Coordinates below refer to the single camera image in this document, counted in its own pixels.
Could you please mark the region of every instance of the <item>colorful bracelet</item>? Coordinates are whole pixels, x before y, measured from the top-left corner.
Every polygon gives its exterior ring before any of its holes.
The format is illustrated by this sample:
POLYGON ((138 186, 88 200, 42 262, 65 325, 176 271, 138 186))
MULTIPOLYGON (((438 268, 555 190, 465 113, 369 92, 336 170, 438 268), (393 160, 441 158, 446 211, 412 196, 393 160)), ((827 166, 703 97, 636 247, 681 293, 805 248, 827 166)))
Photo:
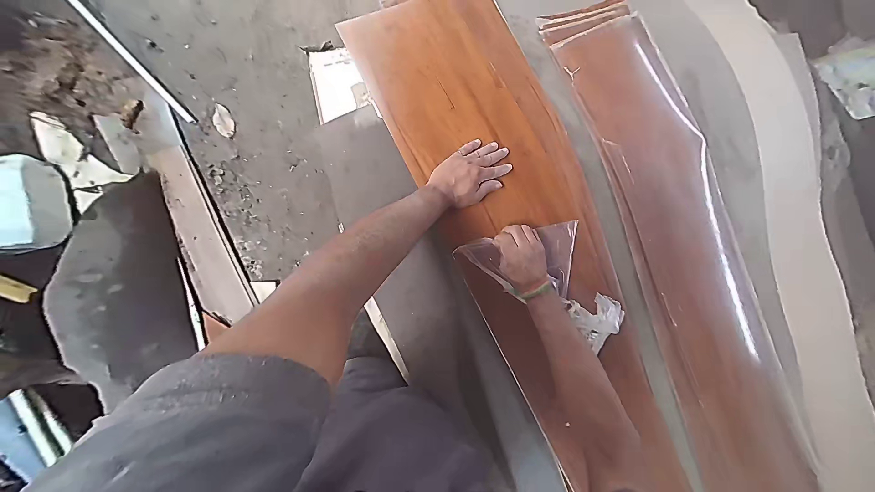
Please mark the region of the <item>colorful bracelet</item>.
POLYGON ((544 283, 541 284, 540 286, 538 286, 538 288, 534 289, 533 291, 517 293, 516 297, 518 297, 522 300, 529 300, 532 298, 536 298, 536 297, 540 296, 541 294, 546 293, 547 291, 549 291, 552 288, 553 288, 553 283, 550 282, 549 279, 547 279, 547 280, 544 280, 544 283))

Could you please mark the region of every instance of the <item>construction debris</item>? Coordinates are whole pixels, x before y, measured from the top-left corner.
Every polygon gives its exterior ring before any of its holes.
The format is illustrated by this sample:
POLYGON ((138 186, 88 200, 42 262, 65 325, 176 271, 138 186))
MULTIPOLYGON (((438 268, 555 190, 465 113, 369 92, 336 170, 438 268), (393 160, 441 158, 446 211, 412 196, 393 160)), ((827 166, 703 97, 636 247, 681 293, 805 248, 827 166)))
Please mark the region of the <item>construction debris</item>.
POLYGON ((143 102, 136 99, 125 102, 122 107, 122 125, 124 128, 127 128, 131 131, 134 130, 134 123, 137 122, 137 118, 140 117, 140 113, 143 112, 143 102))
POLYGON ((218 102, 216 102, 216 109, 213 112, 213 126, 225 138, 233 138, 234 133, 237 131, 237 125, 234 122, 234 118, 231 117, 231 111, 228 111, 228 108, 218 102))

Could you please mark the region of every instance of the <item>wood-grain laminate plank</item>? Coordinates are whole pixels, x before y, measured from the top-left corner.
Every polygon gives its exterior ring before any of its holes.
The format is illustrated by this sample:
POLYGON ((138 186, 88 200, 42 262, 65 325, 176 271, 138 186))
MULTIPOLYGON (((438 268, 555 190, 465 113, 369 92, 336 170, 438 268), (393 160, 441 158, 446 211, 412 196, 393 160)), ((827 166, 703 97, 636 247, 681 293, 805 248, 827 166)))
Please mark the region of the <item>wood-grain laminate plank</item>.
MULTIPOLYGON (((473 138, 510 148, 514 170, 502 179, 504 188, 441 220, 448 247, 509 224, 578 219, 570 297, 593 310, 597 292, 622 302, 568 135, 491 0, 409 0, 339 24, 338 31, 419 186, 473 138)), ((572 488, 584 489, 584 458, 567 437, 549 362, 525 306, 472 265, 462 268, 572 488)), ((653 490, 689 490, 637 343, 626 323, 600 359, 641 435, 653 490)))
POLYGON ((709 491, 814 491, 706 145, 640 18, 550 47, 601 145, 709 491))

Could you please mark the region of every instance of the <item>plastic film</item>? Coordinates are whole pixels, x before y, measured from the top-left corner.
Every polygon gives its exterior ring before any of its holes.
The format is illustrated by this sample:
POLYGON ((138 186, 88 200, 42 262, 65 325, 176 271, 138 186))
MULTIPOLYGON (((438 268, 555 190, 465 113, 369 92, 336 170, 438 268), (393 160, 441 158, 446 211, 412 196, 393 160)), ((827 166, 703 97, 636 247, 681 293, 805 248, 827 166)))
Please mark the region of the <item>plastic film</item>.
POLYGON ((705 138, 633 14, 545 43, 612 183, 705 486, 818 490, 705 138))
MULTIPOLYGON (((571 255, 574 252, 574 239, 578 233, 578 221, 568 221, 541 228, 536 228, 538 237, 544 246, 547 257, 547 275, 563 298, 568 297, 568 279, 571 275, 571 255)), ((490 237, 484 237, 456 248, 452 255, 456 258, 462 255, 471 263, 477 265, 489 277, 494 278, 505 291, 514 294, 514 288, 501 274, 501 253, 490 237)))

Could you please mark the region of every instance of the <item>man's right hand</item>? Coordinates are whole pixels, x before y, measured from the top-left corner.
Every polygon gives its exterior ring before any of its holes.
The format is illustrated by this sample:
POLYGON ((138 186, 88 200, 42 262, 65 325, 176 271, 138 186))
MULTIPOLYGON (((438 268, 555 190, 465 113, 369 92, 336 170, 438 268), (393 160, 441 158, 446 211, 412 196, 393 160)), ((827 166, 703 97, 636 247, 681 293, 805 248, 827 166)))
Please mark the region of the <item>man's right hand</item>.
POLYGON ((547 256, 538 233, 529 226, 507 226, 495 237, 499 271, 518 292, 531 292, 548 280, 547 256))
POLYGON ((437 189, 449 205, 468 207, 501 188, 498 178, 513 167, 495 164, 507 156, 508 149, 499 149, 495 142, 482 147, 479 140, 468 142, 431 172, 426 186, 437 189))

